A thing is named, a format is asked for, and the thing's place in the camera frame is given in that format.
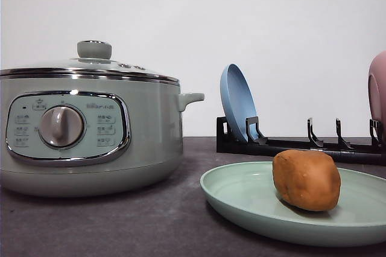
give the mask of control knob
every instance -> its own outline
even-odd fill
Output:
[[[48,109],[42,116],[39,133],[53,147],[68,147],[80,139],[84,122],[79,112],[68,106]]]

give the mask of light green plate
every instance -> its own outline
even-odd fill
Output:
[[[272,162],[243,162],[214,168],[200,183],[210,205],[252,232],[310,246],[350,247],[386,241],[386,180],[339,169],[337,206],[309,212],[280,200]]]

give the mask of potato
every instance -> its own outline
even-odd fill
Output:
[[[273,159],[273,182],[289,204],[309,211],[333,209],[340,175],[334,160],[321,151],[286,150]]]

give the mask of pot handle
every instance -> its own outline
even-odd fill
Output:
[[[178,105],[179,112],[183,112],[189,103],[196,101],[203,101],[205,99],[204,93],[186,93],[179,94]]]

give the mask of brand logo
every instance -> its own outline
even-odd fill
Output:
[[[100,105],[97,103],[87,103],[86,104],[87,108],[92,108],[92,109],[114,109],[114,105]]]

